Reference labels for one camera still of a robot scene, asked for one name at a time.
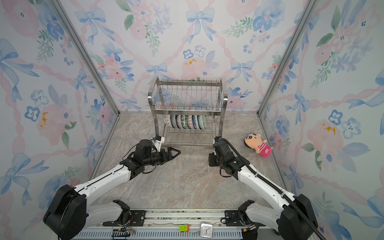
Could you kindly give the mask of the green white patterned bowl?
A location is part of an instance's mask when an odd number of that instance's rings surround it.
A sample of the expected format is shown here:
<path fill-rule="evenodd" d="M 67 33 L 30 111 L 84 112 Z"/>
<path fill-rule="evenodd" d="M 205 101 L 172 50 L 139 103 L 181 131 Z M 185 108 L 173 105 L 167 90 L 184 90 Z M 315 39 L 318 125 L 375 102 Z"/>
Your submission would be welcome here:
<path fill-rule="evenodd" d="M 171 115 L 165 115 L 164 121 L 165 121 L 165 124 L 168 128 L 170 128 L 170 129 L 173 128 L 172 121 L 171 121 Z"/>

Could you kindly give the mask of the blue mesh pattern bowl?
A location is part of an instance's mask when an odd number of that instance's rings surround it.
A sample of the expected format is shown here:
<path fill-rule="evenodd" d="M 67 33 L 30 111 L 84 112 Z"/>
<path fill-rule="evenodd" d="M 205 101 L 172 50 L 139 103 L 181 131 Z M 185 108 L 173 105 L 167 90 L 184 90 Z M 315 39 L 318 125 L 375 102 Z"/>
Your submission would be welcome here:
<path fill-rule="evenodd" d="M 193 124 L 193 116 L 188 115 L 188 116 L 186 116 L 186 118 L 187 118 L 188 128 L 189 129 L 194 129 L 195 127 L 194 127 L 194 124 Z"/>

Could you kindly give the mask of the pink purple glass bowl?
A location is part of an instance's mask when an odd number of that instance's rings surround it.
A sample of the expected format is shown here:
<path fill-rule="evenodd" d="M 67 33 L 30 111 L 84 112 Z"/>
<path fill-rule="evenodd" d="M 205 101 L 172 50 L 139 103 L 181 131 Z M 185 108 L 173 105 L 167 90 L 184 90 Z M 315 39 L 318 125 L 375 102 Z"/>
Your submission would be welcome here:
<path fill-rule="evenodd" d="M 177 127 L 179 129 L 183 128 L 182 121 L 181 121 L 181 115 L 176 115 L 176 123 L 177 123 Z"/>

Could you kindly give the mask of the dark blue flower bowl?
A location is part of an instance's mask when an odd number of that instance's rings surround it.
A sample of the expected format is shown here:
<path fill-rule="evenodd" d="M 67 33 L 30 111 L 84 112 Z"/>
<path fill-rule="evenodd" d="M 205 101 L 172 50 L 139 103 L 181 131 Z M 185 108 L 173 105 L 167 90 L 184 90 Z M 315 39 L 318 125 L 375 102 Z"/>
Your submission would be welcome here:
<path fill-rule="evenodd" d="M 171 125 L 173 129 L 177 129 L 177 121 L 176 121 L 176 116 L 175 115 L 170 115 L 170 120 L 171 120 Z"/>

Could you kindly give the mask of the pale green bowl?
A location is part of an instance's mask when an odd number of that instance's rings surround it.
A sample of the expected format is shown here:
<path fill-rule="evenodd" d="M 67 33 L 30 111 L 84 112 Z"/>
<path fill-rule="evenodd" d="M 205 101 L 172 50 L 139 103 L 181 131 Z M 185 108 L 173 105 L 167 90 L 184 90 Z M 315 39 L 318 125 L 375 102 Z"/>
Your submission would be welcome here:
<path fill-rule="evenodd" d="M 206 117 L 205 116 L 198 116 L 198 124 L 199 124 L 199 128 L 201 130 L 206 130 L 207 129 Z"/>

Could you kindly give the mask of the blue white patterned bowl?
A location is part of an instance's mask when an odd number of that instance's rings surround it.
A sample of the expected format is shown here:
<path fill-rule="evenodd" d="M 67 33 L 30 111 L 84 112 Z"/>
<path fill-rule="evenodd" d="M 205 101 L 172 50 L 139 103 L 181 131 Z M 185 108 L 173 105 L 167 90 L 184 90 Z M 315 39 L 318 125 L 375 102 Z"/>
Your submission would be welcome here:
<path fill-rule="evenodd" d="M 200 127 L 199 127 L 197 116 L 195 116 L 195 115 L 192 116 L 192 122 L 193 122 L 193 126 L 194 126 L 195 130 L 199 130 Z"/>

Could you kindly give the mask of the stainless steel dish rack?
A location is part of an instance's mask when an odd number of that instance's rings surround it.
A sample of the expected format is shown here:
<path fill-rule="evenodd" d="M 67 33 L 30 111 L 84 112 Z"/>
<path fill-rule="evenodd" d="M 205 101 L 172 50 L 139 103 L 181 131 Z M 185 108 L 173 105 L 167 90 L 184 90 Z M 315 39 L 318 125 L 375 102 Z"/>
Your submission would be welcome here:
<path fill-rule="evenodd" d="M 165 137 L 166 144 L 210 146 L 221 137 L 229 101 L 224 80 L 163 80 L 155 78 L 148 91 L 148 103 L 154 119 L 156 135 Z M 165 115 L 205 116 L 206 130 L 170 129 Z"/>

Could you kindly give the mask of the green leaf pattern bowl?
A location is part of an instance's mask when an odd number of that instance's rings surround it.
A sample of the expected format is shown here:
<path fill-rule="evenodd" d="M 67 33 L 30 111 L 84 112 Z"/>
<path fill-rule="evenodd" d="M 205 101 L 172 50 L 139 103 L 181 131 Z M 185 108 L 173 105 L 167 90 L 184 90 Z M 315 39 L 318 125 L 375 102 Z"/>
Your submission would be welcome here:
<path fill-rule="evenodd" d="M 186 115 L 181 115 L 181 123 L 182 123 L 182 127 L 184 129 L 188 129 L 189 128 L 188 123 L 187 123 Z"/>

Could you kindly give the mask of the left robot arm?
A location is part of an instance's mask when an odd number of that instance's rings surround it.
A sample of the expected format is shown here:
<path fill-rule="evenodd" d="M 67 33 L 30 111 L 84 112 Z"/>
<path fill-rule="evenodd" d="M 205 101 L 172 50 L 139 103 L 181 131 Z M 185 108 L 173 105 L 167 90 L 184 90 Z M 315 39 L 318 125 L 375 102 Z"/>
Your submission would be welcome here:
<path fill-rule="evenodd" d="M 44 224 L 60 240 L 71 240 L 83 229 L 104 222 L 126 227 L 133 217 L 131 208 L 122 200 L 98 206 L 92 204 L 118 185 L 145 174 L 147 166 L 161 166 L 181 154 L 181 151 L 172 147 L 162 148 L 164 141 L 160 136 L 141 140 L 124 155 L 118 165 L 106 173 L 74 187 L 60 187 L 44 215 Z"/>

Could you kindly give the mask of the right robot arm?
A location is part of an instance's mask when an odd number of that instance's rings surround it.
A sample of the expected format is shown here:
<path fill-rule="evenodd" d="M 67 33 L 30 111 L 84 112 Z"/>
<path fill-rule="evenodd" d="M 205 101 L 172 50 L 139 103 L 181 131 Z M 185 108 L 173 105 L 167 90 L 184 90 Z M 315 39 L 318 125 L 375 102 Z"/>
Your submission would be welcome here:
<path fill-rule="evenodd" d="M 280 234 L 284 240 L 308 240 L 312 235 L 320 240 L 325 236 L 319 231 L 311 201 L 304 195 L 284 190 L 261 174 L 226 139 L 216 137 L 214 152 L 209 155 L 209 165 L 224 171 L 226 178 L 235 178 L 249 186 L 266 200 L 270 207 L 258 205 L 253 200 L 239 208 L 240 221 L 245 226 L 264 225 Z"/>

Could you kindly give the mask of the plush doll pink shirt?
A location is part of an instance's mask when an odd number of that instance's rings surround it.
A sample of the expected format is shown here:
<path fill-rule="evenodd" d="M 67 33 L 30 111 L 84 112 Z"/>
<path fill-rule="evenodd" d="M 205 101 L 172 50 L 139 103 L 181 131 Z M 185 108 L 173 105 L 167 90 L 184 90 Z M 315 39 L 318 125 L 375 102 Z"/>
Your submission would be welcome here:
<path fill-rule="evenodd" d="M 264 158 L 272 154 L 273 148 L 268 145 L 267 140 L 262 139 L 261 134 L 251 133 L 245 137 L 244 142 L 248 148 L 253 149 Z"/>

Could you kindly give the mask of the green orange small block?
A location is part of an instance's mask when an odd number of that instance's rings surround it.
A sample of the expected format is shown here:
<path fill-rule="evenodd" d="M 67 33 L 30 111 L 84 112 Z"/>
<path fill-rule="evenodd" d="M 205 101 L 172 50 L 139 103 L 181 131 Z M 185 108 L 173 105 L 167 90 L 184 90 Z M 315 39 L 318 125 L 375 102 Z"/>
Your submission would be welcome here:
<path fill-rule="evenodd" d="M 179 225 L 179 232 L 190 232 L 190 225 Z"/>

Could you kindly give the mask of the small silver alarm clock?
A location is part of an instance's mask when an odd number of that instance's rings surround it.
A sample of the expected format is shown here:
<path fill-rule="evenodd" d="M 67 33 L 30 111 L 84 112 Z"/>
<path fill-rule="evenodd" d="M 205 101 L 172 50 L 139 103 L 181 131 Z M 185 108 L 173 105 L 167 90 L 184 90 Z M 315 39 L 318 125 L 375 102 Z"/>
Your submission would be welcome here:
<path fill-rule="evenodd" d="M 211 223 L 201 223 L 200 237 L 206 239 L 213 238 L 213 225 Z"/>

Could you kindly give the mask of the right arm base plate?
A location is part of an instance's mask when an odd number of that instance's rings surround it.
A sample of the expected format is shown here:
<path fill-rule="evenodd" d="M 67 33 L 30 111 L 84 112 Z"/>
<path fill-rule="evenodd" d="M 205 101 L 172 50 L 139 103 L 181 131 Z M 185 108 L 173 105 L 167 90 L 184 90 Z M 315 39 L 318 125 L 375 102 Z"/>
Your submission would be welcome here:
<path fill-rule="evenodd" d="M 225 210 L 225 217 L 221 219 L 221 223 L 227 227 L 244 227 L 251 228 L 264 227 L 265 225 L 252 222 L 244 211 L 239 210 Z"/>

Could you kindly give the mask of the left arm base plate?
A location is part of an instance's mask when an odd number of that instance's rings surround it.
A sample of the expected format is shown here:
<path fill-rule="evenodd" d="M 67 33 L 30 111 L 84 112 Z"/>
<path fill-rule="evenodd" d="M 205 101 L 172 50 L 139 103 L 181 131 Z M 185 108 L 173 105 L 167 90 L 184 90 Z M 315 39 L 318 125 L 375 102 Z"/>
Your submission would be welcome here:
<path fill-rule="evenodd" d="M 116 221 L 103 222 L 103 227 L 142 227 L 146 213 L 145 210 L 130 210 L 123 213 Z"/>

